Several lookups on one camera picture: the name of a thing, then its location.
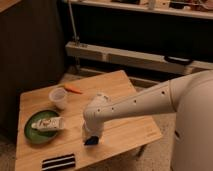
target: tabletop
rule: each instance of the tabletop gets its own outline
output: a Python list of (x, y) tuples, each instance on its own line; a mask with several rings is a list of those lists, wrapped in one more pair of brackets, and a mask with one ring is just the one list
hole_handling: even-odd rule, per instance
[[(124, 71), (116, 71), (70, 82), (83, 94), (68, 94), (68, 106), (57, 111), (48, 99), (49, 92), (58, 85), (21, 94), (18, 123), (16, 171), (41, 170), (42, 161), (48, 158), (75, 154), (76, 166), (70, 170), (100, 162), (112, 156), (140, 147), (162, 137), (151, 116), (117, 119), (105, 123), (103, 137), (96, 146), (82, 142), (83, 110), (98, 93), (104, 92), (112, 100), (136, 92)], [(56, 110), (64, 117), (66, 129), (45, 145), (30, 144), (24, 136), (28, 119), (40, 110)]]
[(0, 13), (20, 1), (21, 0), (0, 0)]

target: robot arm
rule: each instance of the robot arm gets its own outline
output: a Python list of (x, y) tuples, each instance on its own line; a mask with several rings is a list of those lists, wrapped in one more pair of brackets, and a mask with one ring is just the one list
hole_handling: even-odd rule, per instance
[(98, 93), (83, 113), (83, 141), (100, 138), (104, 122), (112, 119), (176, 112), (184, 94), (211, 75), (212, 72), (205, 71), (169, 80), (116, 101)]

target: clear cup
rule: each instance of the clear cup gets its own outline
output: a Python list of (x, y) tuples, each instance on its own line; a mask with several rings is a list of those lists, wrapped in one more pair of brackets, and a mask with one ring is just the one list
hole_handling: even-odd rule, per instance
[(64, 110), (67, 106), (67, 91), (62, 88), (55, 88), (49, 93), (50, 101), (60, 110)]

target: floor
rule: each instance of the floor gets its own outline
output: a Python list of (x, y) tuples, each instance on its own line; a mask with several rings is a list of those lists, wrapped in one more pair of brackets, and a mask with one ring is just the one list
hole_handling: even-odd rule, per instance
[[(61, 82), (81, 79), (81, 76), (64, 74)], [(175, 114), (153, 116), (163, 138), (148, 144), (141, 157), (136, 154), (139, 148), (120, 154), (111, 159), (86, 167), (80, 171), (170, 171)], [(0, 136), (0, 171), (13, 171), (15, 165), (15, 146)]]

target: white robot body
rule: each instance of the white robot body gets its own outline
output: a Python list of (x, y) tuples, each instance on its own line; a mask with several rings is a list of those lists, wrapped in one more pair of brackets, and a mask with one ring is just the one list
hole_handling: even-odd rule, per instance
[(104, 122), (177, 112), (173, 171), (213, 170), (213, 72), (166, 81), (135, 95), (110, 101), (98, 94), (84, 110), (83, 140), (101, 137)]

